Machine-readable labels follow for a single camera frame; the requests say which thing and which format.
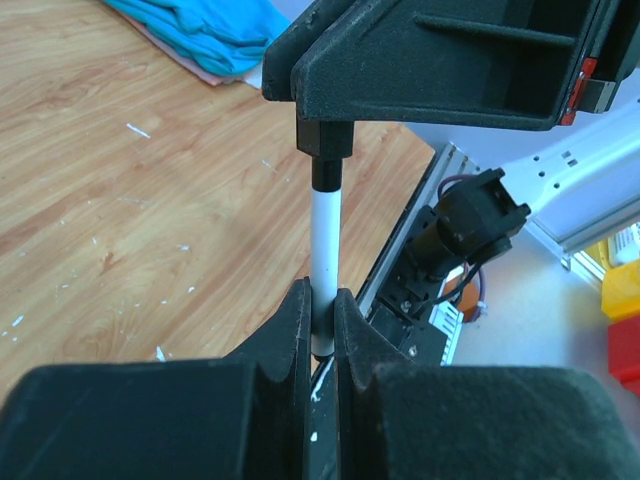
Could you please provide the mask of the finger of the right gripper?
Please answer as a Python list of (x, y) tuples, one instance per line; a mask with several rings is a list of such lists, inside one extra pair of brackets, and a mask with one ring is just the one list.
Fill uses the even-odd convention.
[(295, 100), (291, 80), (295, 64), (349, 7), (349, 0), (312, 1), (267, 48), (262, 63), (262, 93), (267, 101)]
[(546, 131), (568, 102), (594, 1), (318, 1), (298, 115)]

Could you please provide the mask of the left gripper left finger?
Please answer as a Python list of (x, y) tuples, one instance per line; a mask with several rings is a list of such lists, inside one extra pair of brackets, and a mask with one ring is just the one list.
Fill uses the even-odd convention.
[(1, 409), (5, 479), (305, 479), (311, 288), (221, 358), (46, 365)]

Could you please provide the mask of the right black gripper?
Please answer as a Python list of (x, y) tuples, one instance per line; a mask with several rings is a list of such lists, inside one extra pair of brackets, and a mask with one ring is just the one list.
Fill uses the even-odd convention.
[(639, 66), (639, 2), (601, 1), (592, 22), (561, 125), (574, 123), (579, 112), (607, 112), (626, 78)]

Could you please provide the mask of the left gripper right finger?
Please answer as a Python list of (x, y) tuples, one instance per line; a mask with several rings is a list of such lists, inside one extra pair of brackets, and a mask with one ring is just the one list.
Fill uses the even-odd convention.
[(633, 445), (591, 375), (563, 368), (420, 366), (334, 303), (342, 479), (629, 479)]

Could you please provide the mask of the white marker black tip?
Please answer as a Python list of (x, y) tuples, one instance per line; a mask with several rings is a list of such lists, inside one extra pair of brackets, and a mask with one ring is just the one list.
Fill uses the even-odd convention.
[(333, 303), (338, 290), (342, 192), (311, 190), (311, 352), (334, 352)]

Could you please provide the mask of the black pen cap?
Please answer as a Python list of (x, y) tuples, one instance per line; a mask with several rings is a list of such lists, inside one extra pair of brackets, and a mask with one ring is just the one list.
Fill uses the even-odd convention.
[(329, 193), (341, 189), (343, 160), (353, 155), (354, 122), (296, 118), (296, 144), (311, 158), (311, 185)]

